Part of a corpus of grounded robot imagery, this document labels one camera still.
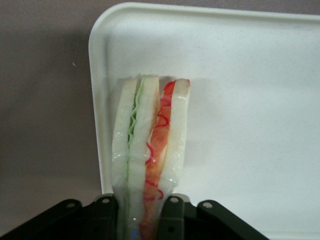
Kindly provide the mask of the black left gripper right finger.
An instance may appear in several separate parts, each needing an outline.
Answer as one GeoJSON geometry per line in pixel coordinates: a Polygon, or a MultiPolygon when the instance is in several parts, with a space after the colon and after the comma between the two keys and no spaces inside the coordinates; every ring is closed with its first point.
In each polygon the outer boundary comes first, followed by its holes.
{"type": "Polygon", "coordinates": [[[192,205],[186,195],[171,195],[159,219],[158,240],[266,240],[267,237],[214,200],[192,205]]]}

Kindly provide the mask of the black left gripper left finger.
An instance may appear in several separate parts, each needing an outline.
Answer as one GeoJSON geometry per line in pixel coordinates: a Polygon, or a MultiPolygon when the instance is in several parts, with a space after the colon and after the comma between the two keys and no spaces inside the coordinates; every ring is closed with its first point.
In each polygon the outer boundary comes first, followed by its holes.
{"type": "Polygon", "coordinates": [[[2,235],[2,240],[115,240],[118,203],[112,194],[83,206],[67,199],[2,235]]]}

